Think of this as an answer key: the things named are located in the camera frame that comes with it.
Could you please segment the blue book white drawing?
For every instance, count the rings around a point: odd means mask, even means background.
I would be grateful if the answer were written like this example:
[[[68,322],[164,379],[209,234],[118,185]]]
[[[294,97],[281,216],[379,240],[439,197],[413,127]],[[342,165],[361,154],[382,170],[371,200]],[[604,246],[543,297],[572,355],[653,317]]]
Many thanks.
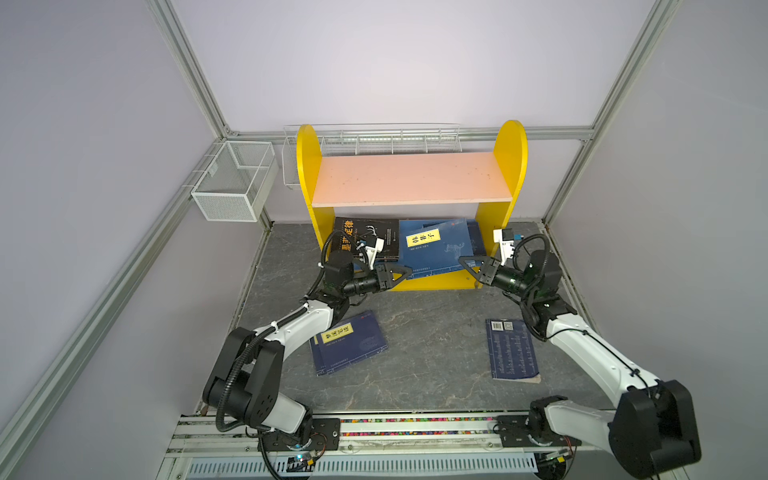
[[[486,256],[486,248],[483,241],[482,233],[479,228],[479,224],[475,220],[467,221],[467,229],[472,246],[473,256]]]

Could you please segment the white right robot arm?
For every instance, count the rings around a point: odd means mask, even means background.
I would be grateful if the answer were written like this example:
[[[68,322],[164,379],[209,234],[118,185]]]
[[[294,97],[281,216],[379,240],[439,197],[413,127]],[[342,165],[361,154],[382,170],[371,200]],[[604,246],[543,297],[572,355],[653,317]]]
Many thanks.
[[[702,449],[692,395],[677,380],[661,380],[614,349],[559,293],[558,258],[533,252],[524,269],[487,256],[462,256],[460,265],[484,286],[518,305],[529,333],[565,352],[602,389],[613,412],[562,395],[533,401],[525,431],[544,446],[577,439],[609,452],[629,475],[651,478],[697,463]]]

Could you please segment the black deer cover book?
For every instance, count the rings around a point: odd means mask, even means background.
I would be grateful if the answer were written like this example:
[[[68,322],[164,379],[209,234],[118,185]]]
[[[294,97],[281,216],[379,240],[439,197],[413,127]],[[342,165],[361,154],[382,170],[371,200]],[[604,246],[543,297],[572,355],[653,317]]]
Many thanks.
[[[352,251],[360,242],[374,246],[381,239],[383,248],[376,254],[376,260],[395,262],[399,259],[399,226],[396,219],[337,217],[333,230],[343,231],[344,234],[334,237],[330,250]]]

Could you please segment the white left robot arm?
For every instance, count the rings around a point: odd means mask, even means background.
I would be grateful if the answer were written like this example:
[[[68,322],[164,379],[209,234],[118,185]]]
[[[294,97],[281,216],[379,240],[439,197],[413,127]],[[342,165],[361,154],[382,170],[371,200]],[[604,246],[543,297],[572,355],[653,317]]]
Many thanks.
[[[392,290],[411,275],[407,266],[368,267],[349,252],[325,253],[297,309],[255,330],[238,327],[226,337],[202,394],[215,409],[216,429],[278,431],[306,443],[311,409],[280,392],[284,360],[339,323],[352,298]]]

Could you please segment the navy book text back cover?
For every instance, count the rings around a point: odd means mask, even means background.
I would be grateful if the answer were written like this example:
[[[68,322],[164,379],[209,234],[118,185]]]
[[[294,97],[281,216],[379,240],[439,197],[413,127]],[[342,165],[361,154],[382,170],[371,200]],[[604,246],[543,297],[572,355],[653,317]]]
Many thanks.
[[[540,383],[533,338],[525,322],[518,319],[487,319],[485,324],[491,378]]]

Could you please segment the navy book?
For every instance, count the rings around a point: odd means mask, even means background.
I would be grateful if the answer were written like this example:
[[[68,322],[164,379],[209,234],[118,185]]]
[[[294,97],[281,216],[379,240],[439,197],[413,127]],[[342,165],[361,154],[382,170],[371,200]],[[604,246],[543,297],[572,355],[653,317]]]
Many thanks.
[[[460,257],[474,248],[465,219],[400,220],[398,264],[412,270],[410,280],[462,271]]]
[[[315,335],[309,345],[317,376],[336,373],[388,349],[378,319],[371,310]]]

